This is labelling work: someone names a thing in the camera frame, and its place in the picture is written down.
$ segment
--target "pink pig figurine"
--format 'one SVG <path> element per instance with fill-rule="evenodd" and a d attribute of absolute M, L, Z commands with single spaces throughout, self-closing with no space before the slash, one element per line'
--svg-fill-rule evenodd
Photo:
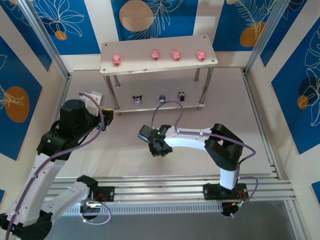
<path fill-rule="evenodd" d="M 181 55 L 181 52 L 179 52 L 177 49 L 173 50 L 172 52 L 172 56 L 175 60 L 180 60 L 180 55 Z"/>
<path fill-rule="evenodd" d="M 158 60 L 158 58 L 160 57 L 160 52 L 158 51 L 158 49 L 153 49 L 151 52 L 152 58 L 154 60 Z"/>
<path fill-rule="evenodd" d="M 112 58 L 114 65 L 118 66 L 121 63 L 121 58 L 118 54 L 115 54 Z"/>
<path fill-rule="evenodd" d="M 198 50 L 198 51 L 196 52 L 196 56 L 198 57 L 198 59 L 199 59 L 200 61 L 203 61 L 203 60 L 205 60 L 205 58 L 206 58 L 206 53 L 205 53 L 204 51 L 202 51 L 202 50 Z"/>

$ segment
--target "shelf top board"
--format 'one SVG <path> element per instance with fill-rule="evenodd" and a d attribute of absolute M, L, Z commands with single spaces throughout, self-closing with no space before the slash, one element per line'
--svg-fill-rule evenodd
<path fill-rule="evenodd" d="M 158 60 L 152 58 L 153 49 L 160 52 Z M 180 60 L 173 58 L 174 49 L 181 52 Z M 198 50 L 205 52 L 205 60 L 201 61 L 197 58 Z M 121 59 L 118 66 L 112 59 L 115 54 L 118 54 Z M 207 35 L 113 41 L 102 44 L 100 73 L 111 76 L 209 68 L 217 63 L 216 54 Z"/>

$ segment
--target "small figurine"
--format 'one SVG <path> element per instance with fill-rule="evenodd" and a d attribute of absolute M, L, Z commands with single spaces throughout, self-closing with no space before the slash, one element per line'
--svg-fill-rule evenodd
<path fill-rule="evenodd" d="M 175 60 L 180 60 L 180 55 L 181 55 L 181 52 L 179 52 L 177 49 L 173 50 L 172 52 L 172 56 Z"/>
<path fill-rule="evenodd" d="M 186 94 L 184 91 L 180 91 L 178 93 L 178 98 L 180 99 L 180 102 L 183 103 L 185 101 L 185 97 L 186 97 Z"/>
<path fill-rule="evenodd" d="M 141 105 L 141 101 L 142 101 L 142 95 L 140 96 L 132 96 L 135 105 Z"/>
<path fill-rule="evenodd" d="M 166 102 L 167 95 L 158 95 L 159 103 L 163 104 Z"/>
<path fill-rule="evenodd" d="M 196 56 L 198 57 L 198 59 L 199 59 L 200 61 L 203 61 L 203 60 L 205 60 L 205 58 L 206 58 L 206 53 L 205 53 L 204 51 L 202 51 L 202 50 L 198 50 L 198 51 L 196 52 Z"/>
<path fill-rule="evenodd" d="M 154 60 L 158 60 L 158 58 L 160 57 L 160 52 L 158 51 L 158 49 L 153 49 L 151 52 L 152 58 Z"/>
<path fill-rule="evenodd" d="M 115 54 L 112 58 L 114 65 L 118 66 L 121 63 L 121 58 L 118 54 Z"/>

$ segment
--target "metal grate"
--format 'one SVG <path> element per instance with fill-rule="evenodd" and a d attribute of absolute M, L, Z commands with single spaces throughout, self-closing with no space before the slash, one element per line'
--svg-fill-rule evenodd
<path fill-rule="evenodd" d="M 186 214 L 186 213 L 221 213 L 223 211 L 221 203 L 176 203 L 176 204 L 119 204 L 108 206 L 112 215 L 135 215 L 135 214 Z M 90 215 L 105 215 L 107 210 L 101 209 L 86 213 Z M 75 205 L 65 212 L 64 216 L 74 216 L 80 214 L 80 206 Z"/>

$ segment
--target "shelf leg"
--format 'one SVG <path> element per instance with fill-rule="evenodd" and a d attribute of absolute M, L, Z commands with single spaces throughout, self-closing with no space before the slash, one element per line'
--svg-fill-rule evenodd
<path fill-rule="evenodd" d="M 109 92 L 111 95 L 111 100 L 113 103 L 113 108 L 114 108 L 114 110 L 118 110 L 120 107 L 119 107 L 119 104 L 118 104 L 118 101 L 116 98 L 114 87 L 112 86 L 112 83 L 111 83 L 110 76 L 103 76 L 103 78 L 104 78 L 104 81 L 105 81 L 107 88 L 109 89 Z"/>
<path fill-rule="evenodd" d="M 200 68 L 197 68 L 194 76 L 195 82 L 199 82 L 199 74 L 200 74 Z"/>
<path fill-rule="evenodd" d="M 205 99 L 206 99 L 206 95 L 207 95 L 207 92 L 208 92 L 208 87 L 209 87 L 209 84 L 210 84 L 210 81 L 211 81 L 211 77 L 212 77 L 213 71 L 214 71 L 214 67 L 209 67 L 208 68 L 208 73 L 206 75 L 206 80 L 205 80 L 204 87 L 203 87 L 203 90 L 202 90 L 202 94 L 201 94 L 201 97 L 200 97 L 200 100 L 199 100 L 200 104 L 205 104 Z"/>
<path fill-rule="evenodd" d="M 114 82 L 115 82 L 115 87 L 118 88 L 121 86 L 120 82 L 119 82 L 119 79 L 116 75 L 113 76 L 114 78 Z"/>

